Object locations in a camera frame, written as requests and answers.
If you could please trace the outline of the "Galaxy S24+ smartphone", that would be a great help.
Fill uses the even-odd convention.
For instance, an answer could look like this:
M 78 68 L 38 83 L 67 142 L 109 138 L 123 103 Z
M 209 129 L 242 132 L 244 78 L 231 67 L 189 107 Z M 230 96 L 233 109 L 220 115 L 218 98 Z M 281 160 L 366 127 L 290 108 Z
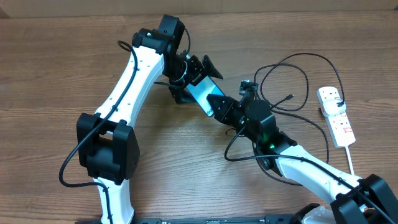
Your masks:
M 207 117 L 212 117 L 214 115 L 213 109 L 207 100 L 207 96 L 209 94 L 224 96 L 224 93 L 210 77 L 205 77 L 196 86 L 188 84 L 187 90 L 205 112 Z

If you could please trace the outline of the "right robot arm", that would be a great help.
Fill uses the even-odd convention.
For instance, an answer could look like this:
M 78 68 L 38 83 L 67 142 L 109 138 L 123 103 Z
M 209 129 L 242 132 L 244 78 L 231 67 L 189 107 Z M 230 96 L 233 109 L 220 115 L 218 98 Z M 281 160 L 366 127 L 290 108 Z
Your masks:
M 266 100 L 253 97 L 237 101 L 210 94 L 215 118 L 234 127 L 255 145 L 252 159 L 278 175 L 309 189 L 330 205 L 311 204 L 291 223 L 397 223 L 397 198 L 382 178 L 367 178 L 340 171 L 309 154 L 280 131 Z

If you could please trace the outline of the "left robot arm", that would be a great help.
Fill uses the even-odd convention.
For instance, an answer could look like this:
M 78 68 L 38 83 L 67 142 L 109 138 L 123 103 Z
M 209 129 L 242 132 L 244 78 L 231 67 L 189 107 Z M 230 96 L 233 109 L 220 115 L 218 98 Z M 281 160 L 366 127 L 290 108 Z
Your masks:
M 134 127 L 159 76 L 168 77 L 165 86 L 176 103 L 198 103 L 207 116 L 214 115 L 206 97 L 222 94 L 213 81 L 222 76 L 208 56 L 199 60 L 187 50 L 177 52 L 187 32 L 179 18 L 164 15 L 158 29 L 141 29 L 130 44 L 120 41 L 129 52 L 126 68 L 95 113 L 83 113 L 77 121 L 79 162 L 93 178 L 101 200 L 103 214 L 97 223 L 134 220 L 129 180 L 140 156 Z

